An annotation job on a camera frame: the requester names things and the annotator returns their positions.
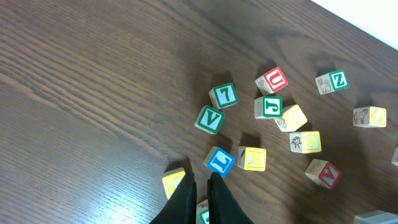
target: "letter block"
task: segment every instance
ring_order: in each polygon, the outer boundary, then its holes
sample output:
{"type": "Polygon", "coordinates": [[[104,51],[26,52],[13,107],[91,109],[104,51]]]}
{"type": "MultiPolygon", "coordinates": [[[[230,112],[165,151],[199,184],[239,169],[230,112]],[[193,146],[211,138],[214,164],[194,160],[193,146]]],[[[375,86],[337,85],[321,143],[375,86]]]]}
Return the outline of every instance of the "letter block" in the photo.
{"type": "Polygon", "coordinates": [[[319,131],[304,131],[290,133],[290,150],[298,153],[313,153],[322,151],[319,131]]]}
{"type": "Polygon", "coordinates": [[[398,166],[398,147],[396,147],[396,151],[394,152],[394,155],[392,156],[391,162],[398,166]]]}
{"type": "Polygon", "coordinates": [[[210,224],[209,203],[207,199],[197,205],[197,215],[200,224],[210,224]]]}
{"type": "Polygon", "coordinates": [[[210,134],[217,134],[223,124],[225,114],[210,106],[204,106],[195,121],[195,127],[210,134]]]}
{"type": "Polygon", "coordinates": [[[163,186],[166,191],[167,199],[170,199],[177,186],[185,176],[184,168],[178,168],[175,170],[168,171],[163,174],[163,186]]]}
{"type": "Polygon", "coordinates": [[[274,119],[283,132],[296,131],[307,122],[307,118],[298,105],[285,107],[282,117],[274,119]]]}
{"type": "Polygon", "coordinates": [[[239,102],[233,83],[227,83],[214,87],[209,92],[214,108],[222,109],[239,102]]]}
{"type": "Polygon", "coordinates": [[[265,171],[267,151],[261,148],[240,146],[238,167],[244,170],[265,171]]]}
{"type": "Polygon", "coordinates": [[[349,88],[347,75],[344,70],[338,70],[316,77],[315,83],[321,95],[349,88]]]}
{"type": "Polygon", "coordinates": [[[279,67],[276,67],[271,71],[263,74],[262,76],[257,78],[255,82],[264,96],[275,93],[276,91],[287,86],[288,84],[284,73],[279,67]]]}
{"type": "Polygon", "coordinates": [[[222,148],[213,146],[203,163],[209,169],[220,173],[225,178],[232,169],[232,166],[234,166],[235,158],[222,148]]]}
{"type": "Polygon", "coordinates": [[[282,97],[262,96],[254,100],[256,119],[274,119],[282,117],[282,97]]]}
{"type": "Polygon", "coordinates": [[[362,128],[385,128],[387,125],[387,110],[375,106],[355,108],[353,124],[362,128]]]}
{"type": "Polygon", "coordinates": [[[393,213],[376,210],[373,212],[357,215],[354,218],[354,224],[396,224],[398,215],[393,213]]]}
{"type": "Polygon", "coordinates": [[[333,189],[341,177],[341,172],[328,161],[313,159],[305,175],[316,184],[333,189]]]}

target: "wood grain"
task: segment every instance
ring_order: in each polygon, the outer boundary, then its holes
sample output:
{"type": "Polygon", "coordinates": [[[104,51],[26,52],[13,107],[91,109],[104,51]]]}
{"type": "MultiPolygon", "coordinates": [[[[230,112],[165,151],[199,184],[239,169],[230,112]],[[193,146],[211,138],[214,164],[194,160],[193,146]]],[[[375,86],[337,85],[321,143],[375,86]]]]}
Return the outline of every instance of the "wood grain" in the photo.
{"type": "Polygon", "coordinates": [[[255,223],[351,223],[398,213],[398,51],[308,0],[0,1],[0,223],[148,223],[164,170],[192,169],[198,198],[212,146],[267,149],[267,170],[225,179],[255,223]],[[293,154],[274,121],[253,117],[254,79],[280,66],[277,95],[299,104],[323,151],[293,154]],[[315,77],[345,69],[350,89],[315,77]],[[216,83],[239,103],[219,134],[194,127],[216,83]],[[387,109],[356,128],[352,110],[387,109]],[[334,190],[304,175],[314,158],[343,173],[334,190]]]}

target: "alphabet cube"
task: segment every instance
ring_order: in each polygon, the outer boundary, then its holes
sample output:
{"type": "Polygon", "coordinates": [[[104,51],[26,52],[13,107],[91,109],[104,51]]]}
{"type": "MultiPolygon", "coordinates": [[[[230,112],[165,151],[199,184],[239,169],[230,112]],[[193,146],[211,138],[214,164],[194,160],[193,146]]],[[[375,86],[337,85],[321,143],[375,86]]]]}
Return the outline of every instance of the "alphabet cube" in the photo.
{"type": "Polygon", "coordinates": [[[307,122],[307,118],[298,105],[285,107],[282,117],[274,119],[283,132],[296,131],[307,122]]]}
{"type": "Polygon", "coordinates": [[[213,146],[203,162],[209,169],[226,177],[234,166],[235,158],[220,147],[213,146]]]}
{"type": "Polygon", "coordinates": [[[262,96],[254,100],[254,117],[256,119],[282,117],[282,97],[262,96]]]}
{"type": "Polygon", "coordinates": [[[265,171],[267,151],[261,148],[240,146],[238,167],[245,170],[265,171]]]}
{"type": "Polygon", "coordinates": [[[163,174],[163,186],[166,191],[167,199],[170,199],[177,186],[185,176],[184,168],[178,168],[175,170],[168,171],[163,174]]]}
{"type": "Polygon", "coordinates": [[[354,224],[396,224],[398,215],[381,210],[357,215],[354,218],[354,224]]]}
{"type": "Polygon", "coordinates": [[[394,152],[391,162],[398,166],[398,147],[396,147],[396,151],[394,152]]]}
{"type": "Polygon", "coordinates": [[[349,88],[346,72],[338,70],[315,78],[319,94],[324,95],[334,91],[349,88]]]}
{"type": "Polygon", "coordinates": [[[305,175],[316,184],[333,189],[341,177],[341,172],[328,161],[313,159],[305,175]]]}
{"type": "Polygon", "coordinates": [[[209,92],[214,108],[222,109],[239,102],[233,83],[227,83],[214,87],[209,92]]]}
{"type": "Polygon", "coordinates": [[[354,126],[362,128],[385,128],[387,110],[375,106],[354,109],[354,126]]]}
{"type": "Polygon", "coordinates": [[[263,74],[255,82],[263,95],[275,93],[288,84],[284,73],[279,67],[263,74]]]}
{"type": "Polygon", "coordinates": [[[195,127],[210,134],[217,134],[223,124],[225,114],[210,106],[204,106],[195,121],[195,127]]]}
{"type": "Polygon", "coordinates": [[[319,131],[304,131],[290,133],[290,150],[298,153],[313,153],[322,151],[319,131]]]}
{"type": "Polygon", "coordinates": [[[199,217],[201,224],[209,224],[210,223],[209,203],[208,203],[207,199],[200,202],[197,205],[197,215],[199,217]]]}

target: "gray object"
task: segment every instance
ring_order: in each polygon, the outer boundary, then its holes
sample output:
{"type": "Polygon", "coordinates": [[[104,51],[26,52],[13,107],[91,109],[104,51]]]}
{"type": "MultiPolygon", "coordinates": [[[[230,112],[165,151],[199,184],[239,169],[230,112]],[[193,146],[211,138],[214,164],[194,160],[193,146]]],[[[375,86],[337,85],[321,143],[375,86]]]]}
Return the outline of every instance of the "gray object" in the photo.
{"type": "Polygon", "coordinates": [[[354,224],[398,224],[398,215],[377,210],[355,216],[354,224]]]}

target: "yellow block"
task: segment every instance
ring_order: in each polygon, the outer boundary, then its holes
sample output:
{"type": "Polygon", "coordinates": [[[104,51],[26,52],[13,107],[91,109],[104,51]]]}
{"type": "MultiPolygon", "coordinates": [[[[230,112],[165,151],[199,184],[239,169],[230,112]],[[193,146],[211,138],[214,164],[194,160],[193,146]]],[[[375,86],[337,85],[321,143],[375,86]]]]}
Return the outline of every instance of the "yellow block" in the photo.
{"type": "Polygon", "coordinates": [[[297,130],[307,122],[307,118],[298,105],[291,107],[283,114],[282,117],[285,118],[287,128],[291,131],[297,130]]]}
{"type": "Polygon", "coordinates": [[[178,169],[174,174],[166,175],[162,178],[164,190],[166,191],[167,199],[170,199],[177,186],[185,176],[185,171],[178,169]]]}
{"type": "Polygon", "coordinates": [[[247,147],[244,159],[245,170],[265,171],[267,151],[261,148],[247,147]]]}
{"type": "Polygon", "coordinates": [[[387,124],[387,110],[384,108],[377,108],[371,106],[369,124],[376,127],[386,127],[387,124]]]}
{"type": "Polygon", "coordinates": [[[301,133],[303,153],[322,151],[321,136],[319,131],[306,131],[301,133]]]}

